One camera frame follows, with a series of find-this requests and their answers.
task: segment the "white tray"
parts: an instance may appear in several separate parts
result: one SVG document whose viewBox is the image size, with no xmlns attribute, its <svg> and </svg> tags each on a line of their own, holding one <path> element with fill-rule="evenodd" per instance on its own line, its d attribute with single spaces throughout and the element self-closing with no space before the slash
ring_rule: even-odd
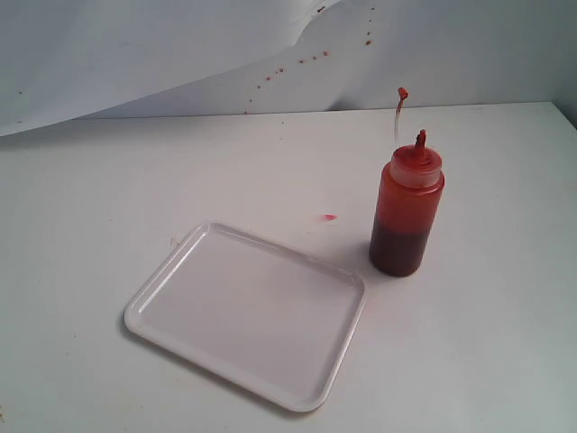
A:
<svg viewBox="0 0 577 433">
<path fill-rule="evenodd" d="M 124 312 L 135 334 L 297 412 L 326 399 L 364 304 L 352 272 L 204 224 Z"/>
</svg>

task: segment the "white wall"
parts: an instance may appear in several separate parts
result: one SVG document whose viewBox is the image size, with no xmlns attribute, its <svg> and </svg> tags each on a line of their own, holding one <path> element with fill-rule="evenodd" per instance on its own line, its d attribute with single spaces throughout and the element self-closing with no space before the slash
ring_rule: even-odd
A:
<svg viewBox="0 0 577 433">
<path fill-rule="evenodd" d="M 574 0 L 344 0 L 274 58 L 92 116 L 391 107 L 405 86 L 409 106 L 553 100 L 577 124 L 575 7 Z"/>
</svg>

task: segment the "plastic tray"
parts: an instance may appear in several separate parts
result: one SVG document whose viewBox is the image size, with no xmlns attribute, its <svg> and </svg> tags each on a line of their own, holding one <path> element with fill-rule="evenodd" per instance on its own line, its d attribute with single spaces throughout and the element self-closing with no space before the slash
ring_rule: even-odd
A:
<svg viewBox="0 0 577 433">
<path fill-rule="evenodd" d="M 354 273 L 211 223 L 154 273 L 124 321 L 152 343 L 304 412 L 325 401 L 363 304 Z"/>
</svg>

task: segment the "bottle cap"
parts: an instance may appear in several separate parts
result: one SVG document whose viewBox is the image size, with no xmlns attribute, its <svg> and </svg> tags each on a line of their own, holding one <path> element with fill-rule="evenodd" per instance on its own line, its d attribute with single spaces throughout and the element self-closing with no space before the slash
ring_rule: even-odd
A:
<svg viewBox="0 0 577 433">
<path fill-rule="evenodd" d="M 425 147 L 426 131 L 421 130 L 414 145 L 399 147 L 390 160 L 389 174 L 408 188 L 432 187 L 441 177 L 441 155 Z"/>
</svg>

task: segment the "red liquid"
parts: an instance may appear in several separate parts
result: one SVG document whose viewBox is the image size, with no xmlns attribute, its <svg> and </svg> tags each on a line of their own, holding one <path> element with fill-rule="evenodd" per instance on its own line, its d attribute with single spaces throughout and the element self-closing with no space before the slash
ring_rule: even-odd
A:
<svg viewBox="0 0 577 433">
<path fill-rule="evenodd" d="M 375 218 L 369 248 L 372 264 L 378 270 L 394 277 L 410 275 L 421 264 L 430 231 L 431 227 L 417 233 L 398 233 Z"/>
</svg>

